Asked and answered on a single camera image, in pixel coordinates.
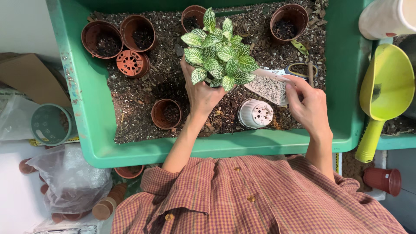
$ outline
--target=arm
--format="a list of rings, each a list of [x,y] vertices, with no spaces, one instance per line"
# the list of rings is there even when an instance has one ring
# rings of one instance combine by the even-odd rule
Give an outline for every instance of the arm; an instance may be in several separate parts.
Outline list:
[[[285,75],[295,86],[286,84],[290,113],[310,135],[306,159],[335,182],[332,170],[332,138],[324,91],[312,88],[300,77]]]
[[[188,93],[191,112],[162,166],[166,171],[173,173],[180,172],[188,163],[198,133],[212,109],[225,95],[223,88],[213,89],[205,82],[193,85],[191,73],[195,68],[185,61],[185,57],[182,57],[181,67],[186,80],[185,88]]]

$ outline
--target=shirt sleeve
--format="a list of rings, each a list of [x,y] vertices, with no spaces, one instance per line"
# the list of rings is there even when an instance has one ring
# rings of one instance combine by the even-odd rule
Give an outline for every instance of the shirt sleeve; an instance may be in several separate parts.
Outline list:
[[[367,211],[373,214],[377,219],[384,223],[385,227],[392,233],[407,233],[396,218],[380,204],[376,199],[368,194],[357,192],[360,184],[352,178],[343,178],[334,172],[335,182],[342,190],[348,192],[355,200],[357,200]]]
[[[140,187],[144,192],[167,196],[180,172],[172,173],[160,167],[152,167],[144,170]]]

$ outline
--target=shirt button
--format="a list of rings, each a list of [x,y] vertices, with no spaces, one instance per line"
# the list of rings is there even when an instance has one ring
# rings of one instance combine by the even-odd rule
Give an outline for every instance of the shirt button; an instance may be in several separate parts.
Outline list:
[[[165,216],[165,219],[167,220],[167,221],[169,221],[169,220],[173,220],[175,218],[175,216],[173,216],[173,214],[167,214],[166,216]]]
[[[254,202],[256,200],[256,198],[254,196],[250,195],[250,196],[247,197],[247,200],[250,201],[250,202]]]

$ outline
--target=green plastic tub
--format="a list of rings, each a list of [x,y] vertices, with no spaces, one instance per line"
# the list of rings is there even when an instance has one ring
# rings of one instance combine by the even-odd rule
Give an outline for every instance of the green plastic tub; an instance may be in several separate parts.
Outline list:
[[[108,72],[99,58],[81,43],[81,31],[91,11],[107,13],[182,11],[189,5],[230,7],[262,3],[262,0],[132,1],[47,0],[62,64],[68,81],[84,157],[98,168],[163,162],[175,138],[118,145],[114,143],[116,119],[106,79]],[[329,124],[334,133],[333,152],[355,148],[362,134],[364,113],[358,102],[359,84],[369,64],[371,41],[358,29],[361,11],[371,0],[330,1],[327,24],[327,81]],[[305,153],[309,135],[291,131],[251,130],[198,138],[192,157],[231,157],[247,154]]]

